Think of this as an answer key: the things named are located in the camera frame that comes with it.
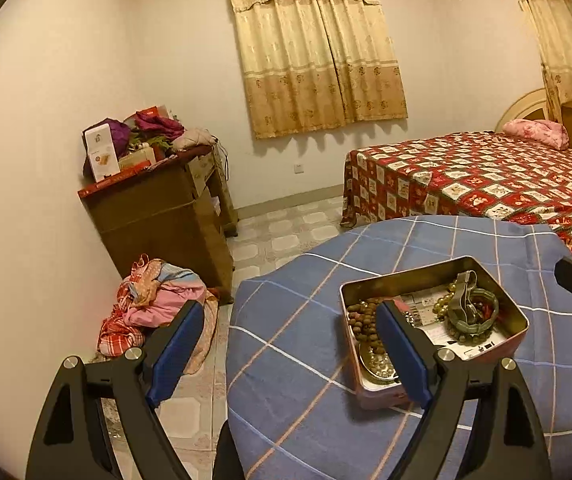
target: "silver bolt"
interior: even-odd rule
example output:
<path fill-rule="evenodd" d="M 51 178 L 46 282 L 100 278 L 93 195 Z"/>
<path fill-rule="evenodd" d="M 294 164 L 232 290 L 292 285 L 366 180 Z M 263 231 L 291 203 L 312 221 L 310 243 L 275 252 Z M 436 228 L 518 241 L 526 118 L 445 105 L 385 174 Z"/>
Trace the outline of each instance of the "silver bolt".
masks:
<path fill-rule="evenodd" d="M 79 359 L 77 359 L 77 357 L 75 357 L 74 355 L 64 359 L 64 368 L 68 368 L 69 370 L 76 367 L 78 364 L 79 364 Z"/>
<path fill-rule="evenodd" d="M 511 358 L 505 357 L 502 359 L 502 366 L 506 368 L 506 370 L 514 370 L 517 367 L 517 363 Z"/>
<path fill-rule="evenodd" d="M 450 348 L 440 348 L 437 351 L 437 357 L 442 361 L 449 362 L 455 358 L 455 352 L 453 352 Z"/>
<path fill-rule="evenodd" d="M 141 354 L 142 354 L 141 348 L 134 346 L 133 348 L 129 348 L 128 350 L 126 350 L 124 355 L 126 356 L 126 359 L 128 359 L 128 361 L 136 361 L 141 357 Z"/>

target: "blue gripper pad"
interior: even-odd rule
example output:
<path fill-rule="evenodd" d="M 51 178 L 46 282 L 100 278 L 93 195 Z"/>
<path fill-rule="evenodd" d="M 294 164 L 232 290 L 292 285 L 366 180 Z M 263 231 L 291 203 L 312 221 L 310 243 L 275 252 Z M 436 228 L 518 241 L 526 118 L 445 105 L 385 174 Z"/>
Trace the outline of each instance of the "blue gripper pad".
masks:
<path fill-rule="evenodd" d="M 173 337 L 163 349 L 153 367 L 153 379 L 146 400 L 156 408 L 162 400 L 169 399 L 191 358 L 204 327 L 204 309 L 196 303 L 189 311 Z"/>
<path fill-rule="evenodd" d="M 401 326 L 388 310 L 386 303 L 377 306 L 377 334 L 392 361 L 403 389 L 408 397 L 418 402 L 423 409 L 431 403 L 432 394 L 428 388 L 428 373 L 421 357 L 405 336 Z"/>

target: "white wall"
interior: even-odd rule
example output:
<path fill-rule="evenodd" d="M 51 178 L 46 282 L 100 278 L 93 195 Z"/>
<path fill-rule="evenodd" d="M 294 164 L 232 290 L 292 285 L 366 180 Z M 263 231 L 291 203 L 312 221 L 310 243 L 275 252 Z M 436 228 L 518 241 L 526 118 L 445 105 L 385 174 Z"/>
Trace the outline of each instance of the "white wall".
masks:
<path fill-rule="evenodd" d="M 203 126 L 227 148 L 235 206 L 343 183 L 354 148 L 450 130 L 434 0 L 381 0 L 395 41 L 407 121 L 254 140 L 229 0 L 133 0 L 133 43 L 146 98 Z M 293 174 L 295 163 L 303 174 Z"/>
<path fill-rule="evenodd" d="M 454 102 L 454 130 L 494 130 L 543 87 L 535 32 L 517 0 L 435 0 Z"/>
<path fill-rule="evenodd" d="M 119 276 L 76 191 L 84 127 L 146 103 L 129 0 L 9 0 L 0 11 L 0 465 L 23 478 L 61 361 L 93 354 Z"/>

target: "red checkered bedspread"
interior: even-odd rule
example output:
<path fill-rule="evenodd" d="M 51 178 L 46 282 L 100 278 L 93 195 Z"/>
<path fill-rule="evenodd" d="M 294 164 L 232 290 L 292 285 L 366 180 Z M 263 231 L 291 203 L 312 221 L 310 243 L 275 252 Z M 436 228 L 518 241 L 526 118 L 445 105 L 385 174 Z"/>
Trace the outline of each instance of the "red checkered bedspread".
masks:
<path fill-rule="evenodd" d="M 474 132 L 354 150 L 346 157 L 343 218 L 424 214 L 547 223 L 572 251 L 572 150 Z"/>

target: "blue plaid tablecloth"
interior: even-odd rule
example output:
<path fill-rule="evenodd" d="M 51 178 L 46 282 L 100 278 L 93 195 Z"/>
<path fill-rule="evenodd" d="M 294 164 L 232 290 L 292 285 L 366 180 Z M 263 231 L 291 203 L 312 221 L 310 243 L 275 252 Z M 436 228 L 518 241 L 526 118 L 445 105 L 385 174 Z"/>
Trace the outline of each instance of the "blue plaid tablecloth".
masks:
<path fill-rule="evenodd" d="M 515 358 L 540 415 L 554 478 L 572 476 L 572 295 L 553 274 L 570 252 L 546 225 L 426 216 L 354 229 L 242 282 L 226 374 L 229 424 L 247 480 L 390 475 L 421 409 L 359 407 L 339 286 L 464 255 L 482 263 L 530 320 Z M 456 474 L 475 407 L 466 401 L 440 478 Z"/>

